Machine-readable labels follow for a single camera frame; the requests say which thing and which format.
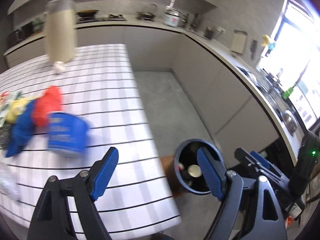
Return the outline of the blue paper cup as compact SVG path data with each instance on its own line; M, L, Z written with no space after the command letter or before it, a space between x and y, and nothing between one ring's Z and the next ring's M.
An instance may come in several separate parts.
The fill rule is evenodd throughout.
M27 103L24 112L17 118L16 124L11 129L11 138L8 144L6 158L18 155L27 146L35 132L35 124L31 118L36 99Z

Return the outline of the red wrapper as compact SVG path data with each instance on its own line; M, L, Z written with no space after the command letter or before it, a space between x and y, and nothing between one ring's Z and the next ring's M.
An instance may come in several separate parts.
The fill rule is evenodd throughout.
M35 100L31 118L36 126L45 127L48 125L50 113L59 111L62 111L61 89L50 86Z

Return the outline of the colorful snack packet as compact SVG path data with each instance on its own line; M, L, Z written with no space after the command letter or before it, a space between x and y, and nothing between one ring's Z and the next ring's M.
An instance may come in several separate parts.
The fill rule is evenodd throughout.
M22 91L17 91L17 92L7 92L7 94L5 94L4 99L2 100L2 104L1 104L1 127L4 126L5 122L5 118L7 116L7 113L12 105L12 103L19 99L22 98Z

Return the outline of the black dishwasher front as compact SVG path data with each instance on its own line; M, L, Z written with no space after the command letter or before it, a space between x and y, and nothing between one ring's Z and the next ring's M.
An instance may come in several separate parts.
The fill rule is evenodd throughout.
M266 160L276 165L287 178L291 177L294 164L283 139L278 138L259 153Z

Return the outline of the steel mixing bowl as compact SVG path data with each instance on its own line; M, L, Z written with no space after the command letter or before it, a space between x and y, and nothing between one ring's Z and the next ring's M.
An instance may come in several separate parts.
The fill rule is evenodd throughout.
M285 110L280 113L281 118L291 135L294 135L295 131L297 130L298 122L294 116L294 114L289 110Z

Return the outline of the black plastic bucket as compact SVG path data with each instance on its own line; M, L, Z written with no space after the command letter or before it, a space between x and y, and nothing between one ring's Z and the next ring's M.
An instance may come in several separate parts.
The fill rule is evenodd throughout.
M184 171L178 171L178 163ZM212 194L221 200L226 191L226 166L217 148L202 139L189 139L178 146L174 156L178 181L188 192Z

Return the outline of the green dish soap bottle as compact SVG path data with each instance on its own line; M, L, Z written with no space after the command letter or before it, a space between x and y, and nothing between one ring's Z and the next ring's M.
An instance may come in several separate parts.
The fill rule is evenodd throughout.
M292 87L288 88L286 91L284 91L281 95L281 97L285 100L288 99L289 96L293 93L293 90L296 85L293 85Z

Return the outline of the brown wooden stool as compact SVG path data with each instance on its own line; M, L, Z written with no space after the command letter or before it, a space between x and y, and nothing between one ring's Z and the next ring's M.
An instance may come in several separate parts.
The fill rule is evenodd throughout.
M160 157L160 161L169 183L169 187L172 191L172 195L174 198L178 198L181 195L185 194L185 191L182 188L182 185L178 181L178 178L175 173L175 165L174 165L174 156L173 155L166 155Z

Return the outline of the yellow crumpled wrapper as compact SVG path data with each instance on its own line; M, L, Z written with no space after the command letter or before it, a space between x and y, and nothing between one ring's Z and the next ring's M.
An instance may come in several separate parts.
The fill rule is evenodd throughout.
M7 113L5 122L14 124L17 118L25 111L26 105L33 99L33 97L27 97L15 100Z

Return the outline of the black cleaver knife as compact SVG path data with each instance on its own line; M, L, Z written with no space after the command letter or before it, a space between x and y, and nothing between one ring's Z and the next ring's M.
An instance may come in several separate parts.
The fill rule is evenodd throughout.
M258 41L253 39L250 46L250 58L252 61L255 58L257 47L258 47Z

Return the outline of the white cutting board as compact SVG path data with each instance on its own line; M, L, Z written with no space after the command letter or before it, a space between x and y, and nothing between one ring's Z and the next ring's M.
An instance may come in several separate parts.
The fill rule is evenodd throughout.
M247 38L248 33L246 31L234 30L230 51L243 55L247 44Z

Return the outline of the black utensil holder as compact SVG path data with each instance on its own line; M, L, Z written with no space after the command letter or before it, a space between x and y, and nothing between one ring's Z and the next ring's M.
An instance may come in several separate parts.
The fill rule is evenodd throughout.
M211 27L206 26L204 31L204 38L207 40L212 40L214 36L214 30Z

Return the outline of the small white cap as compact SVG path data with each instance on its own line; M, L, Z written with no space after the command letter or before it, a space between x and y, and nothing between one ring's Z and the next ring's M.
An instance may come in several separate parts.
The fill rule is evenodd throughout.
M56 61L53 63L54 73L60 75L65 72L65 63L61 61Z

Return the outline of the dark glass bottle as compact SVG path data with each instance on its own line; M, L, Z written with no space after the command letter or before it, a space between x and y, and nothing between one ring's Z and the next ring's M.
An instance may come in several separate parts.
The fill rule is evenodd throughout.
M182 21L181 21L181 27L183 29L185 29L187 27L189 23L189 13L186 13L185 15L183 15L182 17Z

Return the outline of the white rice cooker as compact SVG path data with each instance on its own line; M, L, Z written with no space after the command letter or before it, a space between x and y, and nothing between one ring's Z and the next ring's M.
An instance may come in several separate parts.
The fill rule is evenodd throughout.
M170 27L177 27L180 21L180 12L173 9L172 7L167 7L163 14L163 24Z

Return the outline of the beige thermos jug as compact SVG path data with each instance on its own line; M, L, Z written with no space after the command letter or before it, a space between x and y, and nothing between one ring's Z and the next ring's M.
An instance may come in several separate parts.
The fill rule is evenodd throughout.
M71 61L77 46L74 0L52 0L46 4L44 42L51 63Z

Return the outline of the black microwave oven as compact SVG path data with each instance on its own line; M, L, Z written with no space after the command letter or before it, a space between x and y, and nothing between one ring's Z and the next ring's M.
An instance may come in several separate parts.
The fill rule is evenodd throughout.
M24 41L25 39L27 39L33 34L34 34L33 23L29 22L8 35L7 45L9 48L11 48L14 45Z

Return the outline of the kettle on stove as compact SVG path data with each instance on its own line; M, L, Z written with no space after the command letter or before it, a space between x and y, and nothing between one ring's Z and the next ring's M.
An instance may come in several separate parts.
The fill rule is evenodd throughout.
M157 11L158 6L156 4L148 4L141 11L137 12L136 19L153 22L156 18Z

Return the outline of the black wok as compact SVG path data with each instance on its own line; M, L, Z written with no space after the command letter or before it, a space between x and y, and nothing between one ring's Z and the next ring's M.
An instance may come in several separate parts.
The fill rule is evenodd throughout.
M97 9L92 10L82 10L78 11L76 14L78 16L79 22L85 22L85 21L95 21L96 14L99 12Z

